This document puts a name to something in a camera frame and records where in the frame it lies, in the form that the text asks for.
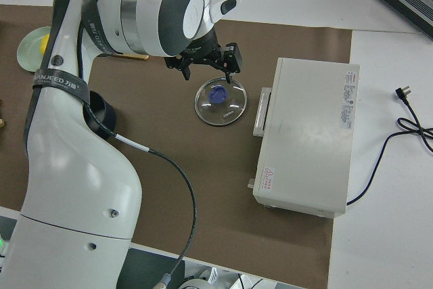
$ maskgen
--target yellow ball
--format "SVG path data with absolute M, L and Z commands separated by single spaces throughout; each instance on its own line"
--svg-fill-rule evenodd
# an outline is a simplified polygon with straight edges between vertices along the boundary
M 46 34 L 41 39 L 41 44 L 39 45 L 39 51 L 41 52 L 42 55 L 45 53 L 45 49 L 47 48 L 48 39 L 49 39 L 49 34 Z

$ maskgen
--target transparent lid with blue knob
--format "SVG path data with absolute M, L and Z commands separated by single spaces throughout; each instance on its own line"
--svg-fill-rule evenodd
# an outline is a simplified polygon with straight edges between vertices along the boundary
M 223 126 L 236 121 L 246 107 L 245 89 L 225 77 L 205 82 L 196 95 L 196 112 L 209 125 Z

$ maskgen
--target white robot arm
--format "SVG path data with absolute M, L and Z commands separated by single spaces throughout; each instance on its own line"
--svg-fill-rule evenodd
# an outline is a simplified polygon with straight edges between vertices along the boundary
M 235 43 L 218 45 L 213 24 L 239 1 L 54 1 L 26 121 L 28 190 L 0 288 L 116 287 L 141 184 L 131 163 L 84 121 L 92 62 L 103 53 L 180 53 L 166 63 L 185 78 L 190 63 L 210 61 L 229 81 L 240 71 L 239 51 Z

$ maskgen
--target white device under table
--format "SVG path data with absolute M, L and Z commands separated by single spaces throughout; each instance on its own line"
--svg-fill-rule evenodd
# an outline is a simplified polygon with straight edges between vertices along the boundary
M 357 65 L 278 59 L 254 128 L 263 136 L 257 202 L 327 218 L 346 212 L 358 80 Z

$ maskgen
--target white table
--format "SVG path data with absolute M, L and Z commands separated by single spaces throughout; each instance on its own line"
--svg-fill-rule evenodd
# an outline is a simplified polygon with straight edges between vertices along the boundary
M 0 3 L 51 5 L 52 0 Z M 356 30 L 350 61 L 361 65 L 361 81 L 350 198 L 367 183 L 386 136 L 398 131 L 396 118 L 410 117 L 394 97 L 396 88 L 411 86 L 414 110 L 424 127 L 433 127 L 432 42 L 378 0 L 242 0 L 229 18 Z M 433 284 L 432 159 L 413 135 L 390 141 L 367 195 L 334 222 L 330 289 Z

